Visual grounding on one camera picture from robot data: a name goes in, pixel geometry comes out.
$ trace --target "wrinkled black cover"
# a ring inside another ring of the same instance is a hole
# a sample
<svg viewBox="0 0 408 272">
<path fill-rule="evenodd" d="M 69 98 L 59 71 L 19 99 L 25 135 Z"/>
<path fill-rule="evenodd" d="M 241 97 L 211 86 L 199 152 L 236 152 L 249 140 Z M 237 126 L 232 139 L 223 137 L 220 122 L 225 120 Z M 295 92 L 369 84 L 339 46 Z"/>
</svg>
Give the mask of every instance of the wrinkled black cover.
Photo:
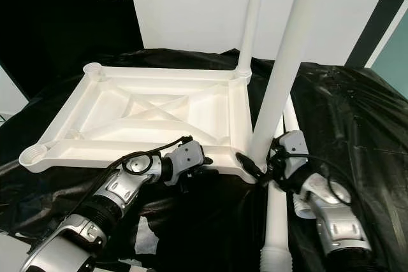
<svg viewBox="0 0 408 272">
<path fill-rule="evenodd" d="M 234 50 L 222 55 L 142 50 L 95 55 L 89 61 L 113 66 L 234 69 L 237 57 Z M 248 87 L 252 125 L 271 66 L 270 61 L 252 61 L 254 74 Z M 55 82 L 0 127 L 1 229 L 38 237 L 52 217 L 75 205 L 100 172 L 54 167 L 32 174 L 15 162 L 42 135 L 80 77 Z M 339 164 L 360 193 L 363 223 L 380 262 L 388 263 L 390 271 L 408 271 L 408 102 L 369 69 L 310 63 L 302 64 L 292 96 L 310 153 Z M 265 226 L 265 190 L 234 176 L 191 180 L 186 188 L 187 194 L 160 184 L 144 187 L 110 242 L 105 260 L 118 254 L 133 255 L 135 224 L 143 215 L 160 240 L 157 255 L 135 258 L 158 271 L 256 271 Z M 295 217 L 289 207 L 294 271 L 324 271 L 315 228 L 313 220 Z"/>
</svg>

